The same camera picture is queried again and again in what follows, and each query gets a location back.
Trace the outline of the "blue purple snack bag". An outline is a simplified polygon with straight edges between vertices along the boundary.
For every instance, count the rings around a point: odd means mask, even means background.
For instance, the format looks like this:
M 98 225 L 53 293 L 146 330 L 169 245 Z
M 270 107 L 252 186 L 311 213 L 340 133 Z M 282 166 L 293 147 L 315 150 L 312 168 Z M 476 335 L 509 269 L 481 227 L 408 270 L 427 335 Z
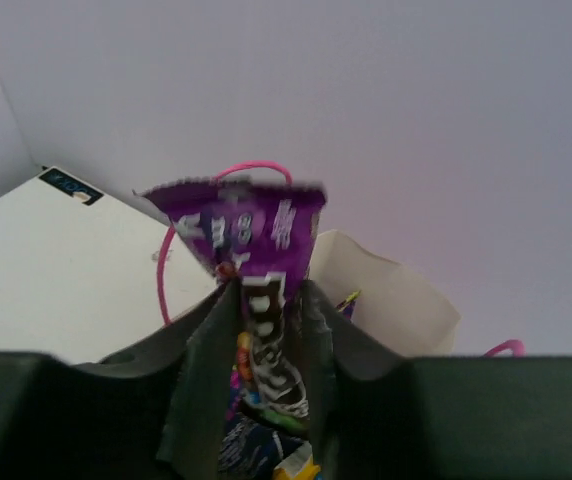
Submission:
M 319 295 L 302 289 L 282 311 L 251 320 L 239 334 L 220 478 L 272 479 L 275 467 L 304 443 L 315 463 L 320 457 L 338 405 L 330 321 L 346 310 L 344 303 L 323 306 Z

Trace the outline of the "yellow M&M's packet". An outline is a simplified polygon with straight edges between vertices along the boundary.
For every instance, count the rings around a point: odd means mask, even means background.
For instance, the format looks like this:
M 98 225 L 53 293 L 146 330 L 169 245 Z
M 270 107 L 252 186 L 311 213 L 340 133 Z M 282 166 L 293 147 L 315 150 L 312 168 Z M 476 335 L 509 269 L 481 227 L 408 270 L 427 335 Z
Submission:
M 321 468 L 314 462 L 309 443 L 302 444 L 282 460 L 272 474 L 273 480 L 320 480 L 321 478 Z

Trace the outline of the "brown purple M&M's packet front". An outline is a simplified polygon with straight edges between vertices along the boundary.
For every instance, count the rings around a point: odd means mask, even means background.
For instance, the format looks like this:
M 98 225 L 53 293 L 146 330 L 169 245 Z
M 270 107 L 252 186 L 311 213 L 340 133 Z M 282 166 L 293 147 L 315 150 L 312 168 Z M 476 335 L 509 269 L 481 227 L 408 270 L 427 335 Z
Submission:
M 185 179 L 142 196 L 169 218 L 207 271 L 240 280 L 248 336 L 238 356 L 245 402 L 267 421 L 304 432 L 309 402 L 294 347 L 295 297 L 308 275 L 324 187 Z

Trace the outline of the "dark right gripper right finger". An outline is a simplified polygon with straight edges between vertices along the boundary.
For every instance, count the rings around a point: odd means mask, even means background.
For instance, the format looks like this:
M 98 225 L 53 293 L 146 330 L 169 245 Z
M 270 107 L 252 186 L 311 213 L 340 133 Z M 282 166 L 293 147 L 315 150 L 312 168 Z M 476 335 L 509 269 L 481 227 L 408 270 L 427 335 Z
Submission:
M 299 291 L 326 479 L 572 479 L 572 356 L 398 355 Z

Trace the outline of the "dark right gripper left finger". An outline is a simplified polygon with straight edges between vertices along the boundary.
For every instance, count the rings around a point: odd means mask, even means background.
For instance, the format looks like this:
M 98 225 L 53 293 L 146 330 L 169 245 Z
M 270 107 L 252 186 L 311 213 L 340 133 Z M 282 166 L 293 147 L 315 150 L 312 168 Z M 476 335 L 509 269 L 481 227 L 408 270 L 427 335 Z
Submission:
M 214 479 L 240 288 L 99 363 L 0 352 L 0 479 Z

